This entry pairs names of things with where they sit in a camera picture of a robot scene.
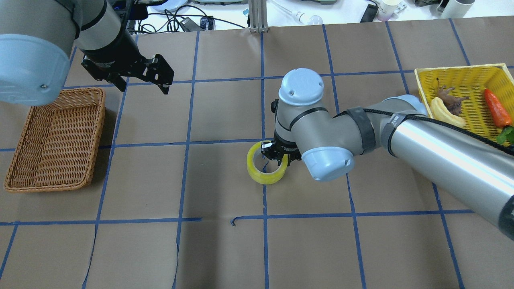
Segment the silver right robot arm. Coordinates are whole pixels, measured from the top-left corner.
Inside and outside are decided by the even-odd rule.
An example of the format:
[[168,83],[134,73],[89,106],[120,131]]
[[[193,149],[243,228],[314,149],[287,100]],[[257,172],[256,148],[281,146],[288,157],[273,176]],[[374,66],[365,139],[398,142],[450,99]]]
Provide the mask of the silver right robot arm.
[[279,166],[303,161],[316,181],[332,181],[355,166],[355,157],[384,148],[513,238],[513,150],[429,117],[410,94],[331,116],[322,102],[324,82],[309,68],[281,80],[272,103],[275,132],[257,149]]

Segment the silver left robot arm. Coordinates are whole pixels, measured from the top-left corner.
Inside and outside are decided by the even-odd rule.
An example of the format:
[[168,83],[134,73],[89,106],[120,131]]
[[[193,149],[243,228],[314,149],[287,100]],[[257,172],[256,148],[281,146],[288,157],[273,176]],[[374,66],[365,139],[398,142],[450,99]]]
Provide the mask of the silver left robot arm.
[[127,22],[147,18],[152,1],[2,0],[0,99],[10,104],[45,106],[57,99],[76,47],[82,66],[97,81],[122,92],[125,77],[157,85],[167,94],[174,70],[162,55],[146,58]]

